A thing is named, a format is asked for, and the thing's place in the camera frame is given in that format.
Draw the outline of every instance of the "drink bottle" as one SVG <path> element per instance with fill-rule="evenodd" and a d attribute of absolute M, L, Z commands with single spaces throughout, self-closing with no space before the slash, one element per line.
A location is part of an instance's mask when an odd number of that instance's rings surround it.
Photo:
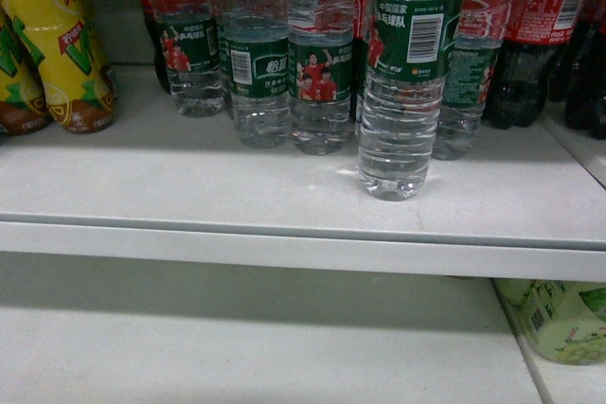
<path fill-rule="evenodd" d="M 266 149 L 288 140 L 287 0 L 221 0 L 234 123 L 240 141 Z"/>
<path fill-rule="evenodd" d="M 358 165 L 387 201 L 425 181 L 462 0 L 375 0 Z"/>
<path fill-rule="evenodd" d="M 52 118 L 74 133 L 111 125 L 111 68 L 83 0 L 2 0 L 2 7 L 40 74 Z"/>
<path fill-rule="evenodd" d="M 375 20 L 374 12 L 375 0 L 362 0 L 360 10 L 362 11 L 362 20 L 359 24 L 360 39 L 354 40 L 354 55 L 356 55 L 355 65 L 356 76 L 355 81 L 355 123 L 356 123 L 356 135 L 360 132 L 360 121 L 362 120 L 362 109 L 364 106 L 364 92 L 365 92 L 365 77 L 366 77 L 366 64 L 368 60 L 368 44 L 371 38 L 371 26 Z"/>
<path fill-rule="evenodd" d="M 222 111 L 224 87 L 210 0 L 151 0 L 151 5 L 178 111 L 191 117 Z"/>
<path fill-rule="evenodd" d="M 543 110 L 551 67 L 570 40 L 583 0 L 513 0 L 483 118 L 528 127 Z"/>
<path fill-rule="evenodd" d="M 457 160 L 473 145 L 512 0 L 463 0 L 432 156 Z"/>
<path fill-rule="evenodd" d="M 324 155 L 348 134 L 354 0 L 288 0 L 294 145 Z"/>
<path fill-rule="evenodd" d="M 599 30 L 599 22 L 606 14 L 606 0 L 585 0 L 580 11 L 579 21 L 570 37 L 570 42 L 561 54 L 549 76 L 548 99 L 564 102 L 568 89 L 580 78 L 579 63 L 589 50 L 589 43 Z"/>

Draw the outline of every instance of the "lower shelf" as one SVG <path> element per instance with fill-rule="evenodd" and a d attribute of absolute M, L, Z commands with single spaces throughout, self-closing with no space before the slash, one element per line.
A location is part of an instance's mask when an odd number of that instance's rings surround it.
<path fill-rule="evenodd" d="M 0 402 L 542 402 L 486 279 L 0 264 Z"/>

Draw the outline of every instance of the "yellow bottle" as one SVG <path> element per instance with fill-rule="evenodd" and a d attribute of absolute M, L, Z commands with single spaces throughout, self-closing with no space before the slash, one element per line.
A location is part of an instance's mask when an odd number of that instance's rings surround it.
<path fill-rule="evenodd" d="M 97 132 L 114 117 L 114 91 L 82 0 L 2 0 L 36 64 L 51 116 L 66 130 Z"/>

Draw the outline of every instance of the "water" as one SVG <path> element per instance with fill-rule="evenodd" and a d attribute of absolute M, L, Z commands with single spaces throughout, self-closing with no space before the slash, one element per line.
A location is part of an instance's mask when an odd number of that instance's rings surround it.
<path fill-rule="evenodd" d="M 291 137 L 299 150 L 326 155 L 348 137 L 354 0 L 289 0 L 288 8 Z"/>
<path fill-rule="evenodd" d="M 179 113 L 205 117 L 224 109 L 217 31 L 210 0 L 151 0 Z"/>
<path fill-rule="evenodd" d="M 377 17 L 389 20 L 391 5 L 405 10 L 407 21 L 422 18 L 421 8 L 444 7 L 442 25 L 432 20 L 431 40 L 413 40 L 419 28 L 412 23 L 399 31 L 378 21 L 368 51 L 359 134 L 360 180 L 378 199 L 402 201 L 418 193 L 427 175 L 460 0 L 377 0 Z M 436 54 L 417 63 L 419 47 L 427 50 L 426 44 Z M 423 72 L 428 72 L 425 79 Z"/>
<path fill-rule="evenodd" d="M 372 24 L 371 21 L 374 20 L 374 3 L 375 0 L 366 0 L 365 3 L 365 12 L 364 12 L 364 20 L 363 20 L 363 24 L 362 24 L 362 40 L 364 42 L 363 44 L 363 53 L 362 53 L 362 65 L 361 67 L 364 68 L 363 71 L 361 71 L 362 75 L 360 77 L 359 80 L 359 86 L 358 86 L 358 93 L 356 94 L 356 128 L 355 128 L 355 133 L 356 136 L 360 135 L 360 122 L 362 121 L 362 109 L 364 107 L 364 100 L 365 100 L 365 66 L 366 66 L 366 60 L 368 59 L 368 45 L 370 44 L 370 38 L 371 38 L 371 27 Z"/>
<path fill-rule="evenodd" d="M 511 2 L 465 0 L 437 121 L 434 158 L 458 160 L 472 149 Z"/>
<path fill-rule="evenodd" d="M 288 140 L 287 0 L 222 0 L 231 97 L 240 141 L 267 149 Z"/>

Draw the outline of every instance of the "shelf surface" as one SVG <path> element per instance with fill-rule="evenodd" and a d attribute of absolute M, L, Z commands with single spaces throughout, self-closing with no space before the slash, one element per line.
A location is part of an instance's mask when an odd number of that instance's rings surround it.
<path fill-rule="evenodd" d="M 482 127 L 406 202 L 367 195 L 357 142 L 309 156 L 179 115 L 120 66 L 116 123 L 0 147 L 0 250 L 379 272 L 606 281 L 606 191 L 541 126 Z"/>
<path fill-rule="evenodd" d="M 3 403 L 541 403 L 486 279 L 0 261 Z"/>

